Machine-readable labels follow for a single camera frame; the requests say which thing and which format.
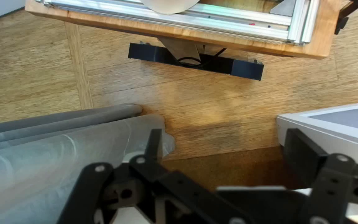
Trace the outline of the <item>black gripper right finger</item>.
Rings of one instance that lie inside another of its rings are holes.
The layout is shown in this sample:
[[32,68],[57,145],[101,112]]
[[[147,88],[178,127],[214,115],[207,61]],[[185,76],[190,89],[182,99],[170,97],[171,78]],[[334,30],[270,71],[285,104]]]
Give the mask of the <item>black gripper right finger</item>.
[[311,190],[301,207],[301,224],[356,224],[347,217],[349,206],[358,206],[358,163],[352,157],[329,153],[303,131],[290,129],[284,158]]

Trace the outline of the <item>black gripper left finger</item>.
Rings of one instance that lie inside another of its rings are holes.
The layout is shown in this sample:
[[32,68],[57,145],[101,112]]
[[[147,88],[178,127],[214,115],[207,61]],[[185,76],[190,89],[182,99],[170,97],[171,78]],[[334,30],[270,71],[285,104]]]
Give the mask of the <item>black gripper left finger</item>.
[[144,156],[131,160],[132,173],[141,181],[145,197],[141,212],[155,207],[155,224],[254,224],[249,214],[236,208],[181,172],[161,163],[162,131],[154,130]]

